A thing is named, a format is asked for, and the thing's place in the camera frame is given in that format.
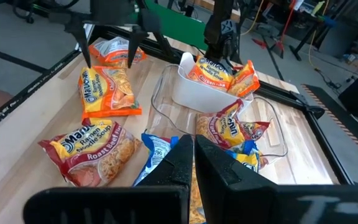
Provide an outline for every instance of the ramen noodle soup package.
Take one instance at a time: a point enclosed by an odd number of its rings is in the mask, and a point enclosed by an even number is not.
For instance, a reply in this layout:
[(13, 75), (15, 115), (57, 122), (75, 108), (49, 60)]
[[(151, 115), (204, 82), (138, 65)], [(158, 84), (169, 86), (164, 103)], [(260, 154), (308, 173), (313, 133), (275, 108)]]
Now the ramen noodle soup package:
[[(127, 68), (129, 41), (122, 37), (112, 40), (102, 40), (89, 47), (89, 52), (94, 55), (103, 65), (115, 68)], [(146, 54), (137, 48), (132, 64), (140, 62), (146, 58)]]
[(260, 164), (259, 164), (259, 153), (252, 153), (252, 154), (240, 154), (235, 153), (230, 150), (226, 150), (226, 153), (229, 154), (233, 159), (239, 161), (242, 165), (246, 166), (250, 170), (259, 173)]
[(198, 57), (196, 65), (187, 78), (221, 91), (227, 91), (232, 82), (232, 75), (220, 64), (204, 57)]
[(78, 80), (84, 118), (140, 115), (125, 70), (111, 67), (85, 67)]
[(254, 140), (247, 140), (238, 146), (231, 147), (228, 151), (233, 152), (227, 152), (233, 158), (243, 163), (255, 172), (258, 172), (261, 168), (269, 163), (268, 160), (263, 157), (263, 154), (258, 150)]
[(246, 132), (246, 140), (258, 140), (266, 129), (269, 127), (269, 122), (256, 121), (256, 122), (241, 122), (241, 126)]
[(83, 125), (39, 145), (73, 185), (104, 186), (117, 176), (141, 142), (110, 120), (85, 119)]
[(253, 93), (260, 87), (258, 76), (255, 73), (253, 63), (248, 60), (248, 63), (234, 75), (229, 94), (241, 98)]
[(149, 158), (143, 167), (138, 178), (136, 178), (134, 186), (142, 181), (149, 173), (151, 173), (162, 161), (162, 159), (171, 151), (175, 144), (179, 141), (177, 136), (171, 139), (162, 139), (151, 134), (142, 134), (142, 141), (149, 149)]
[(242, 100), (238, 99), (220, 112), (197, 114), (196, 134), (202, 134), (223, 149), (243, 143), (246, 133), (237, 118), (242, 107)]

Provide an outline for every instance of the green panel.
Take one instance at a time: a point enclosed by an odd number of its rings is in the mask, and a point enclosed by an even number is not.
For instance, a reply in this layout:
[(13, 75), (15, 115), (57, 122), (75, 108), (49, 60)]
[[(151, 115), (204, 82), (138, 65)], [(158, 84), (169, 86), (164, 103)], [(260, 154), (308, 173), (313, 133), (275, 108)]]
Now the green panel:
[(163, 35), (189, 45), (195, 45), (201, 50), (207, 49), (207, 45), (204, 43), (204, 23), (155, 4), (152, 0), (146, 0), (146, 4), (152, 12), (159, 16)]

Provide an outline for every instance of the concrete floor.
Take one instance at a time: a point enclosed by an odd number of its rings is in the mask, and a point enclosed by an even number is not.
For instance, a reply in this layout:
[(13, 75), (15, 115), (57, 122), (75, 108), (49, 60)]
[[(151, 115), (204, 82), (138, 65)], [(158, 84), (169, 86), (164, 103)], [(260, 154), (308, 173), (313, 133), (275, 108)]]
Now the concrete floor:
[[(81, 6), (77, 6), (76, 9), (86, 11), (87, 3), (80, 2)], [(208, 12), (202, 9), (197, 9), (197, 12), (199, 20), (203, 22), (208, 20)], [(75, 40), (70, 34), (64, 33), (63, 26), (51, 24), (46, 19), (36, 15), (34, 19), (34, 24), (27, 24), (22, 19), (13, 15), (10, 5), (1, 4), (0, 51), (41, 67), (50, 68), (74, 49)], [(279, 78), (267, 50), (263, 50), (254, 44), (251, 38), (262, 39), (259, 34), (254, 32), (241, 36), (241, 59), (243, 62), (248, 59), (252, 60), (258, 71)], [(296, 41), (289, 37), (286, 37), (285, 43), (297, 44)], [(301, 94), (305, 95), (312, 105), (315, 102), (308, 97), (307, 93), (300, 86), (301, 84), (319, 86), (333, 99), (337, 100), (337, 95), (325, 84), (323, 78), (309, 64), (308, 46), (305, 46), (301, 51), (300, 55), (304, 59), (301, 62), (295, 59), (287, 45), (285, 46), (284, 59), (279, 58), (277, 55), (274, 56), (285, 81), (296, 85)], [(345, 80), (355, 75), (346, 70), (358, 73), (356, 68), (341, 63), (336, 58), (320, 54), (314, 50), (312, 50), (311, 55), (313, 64), (319, 67), (333, 82), (340, 83), (342, 85), (341, 90), (344, 90), (349, 85)], [(331, 65), (332, 63), (346, 70), (335, 67)], [(17, 94), (39, 75), (37, 72), (0, 59), (0, 90), (12, 95)], [(336, 151), (338, 159), (344, 164), (345, 170), (358, 182), (358, 147), (356, 144), (326, 114), (319, 119), (319, 124), (331, 146)]]

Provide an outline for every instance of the clear plastic container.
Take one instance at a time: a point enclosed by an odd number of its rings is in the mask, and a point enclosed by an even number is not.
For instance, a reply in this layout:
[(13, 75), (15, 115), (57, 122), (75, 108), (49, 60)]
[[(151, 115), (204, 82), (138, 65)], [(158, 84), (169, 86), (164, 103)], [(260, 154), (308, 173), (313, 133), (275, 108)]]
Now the clear plastic container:
[[(179, 73), (183, 72), (183, 67), (179, 65), (167, 65), (163, 70), (152, 95), (147, 133), (165, 138), (195, 135), (196, 114), (200, 112), (172, 100), (173, 86), (176, 79), (180, 78)], [(269, 100), (255, 96), (250, 106), (238, 114), (238, 118), (248, 122), (270, 121), (269, 128), (257, 141), (257, 146), (269, 164), (286, 156), (288, 149), (277, 114)]]

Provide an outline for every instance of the wooden tabletop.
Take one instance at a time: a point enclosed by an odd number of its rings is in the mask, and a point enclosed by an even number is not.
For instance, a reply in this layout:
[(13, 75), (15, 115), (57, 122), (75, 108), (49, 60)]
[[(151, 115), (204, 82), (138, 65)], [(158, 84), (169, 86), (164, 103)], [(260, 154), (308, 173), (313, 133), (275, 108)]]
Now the wooden tabletop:
[[(173, 47), (196, 54), (197, 50), (189, 45), (172, 39), (169, 41)], [(111, 119), (137, 138), (147, 125), (150, 97), (167, 64), (148, 57), (127, 71), (143, 114)], [(0, 223), (22, 223), (22, 207), (31, 195), (51, 187), (69, 186), (37, 142), (80, 127), (82, 107), (77, 83), (85, 66), (83, 56), (77, 56), (0, 122)], [(295, 86), (263, 73), (259, 73), (259, 78), (286, 90), (297, 91)], [(337, 182), (303, 113), (270, 102), (282, 124), (288, 155), (263, 168), (260, 173), (278, 184)], [(253, 115), (249, 116), (263, 119), (264, 105), (255, 101), (250, 108), (249, 113)], [(111, 186), (132, 185), (146, 158), (147, 153), (142, 146)]]

